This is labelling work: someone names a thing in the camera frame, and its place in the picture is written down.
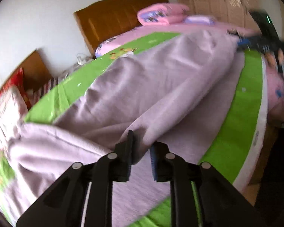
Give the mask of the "right hand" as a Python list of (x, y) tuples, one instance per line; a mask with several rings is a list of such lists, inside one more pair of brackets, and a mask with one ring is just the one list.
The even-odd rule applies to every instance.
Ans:
[(268, 84), (268, 118), (276, 123), (284, 122), (284, 53), (266, 53)]

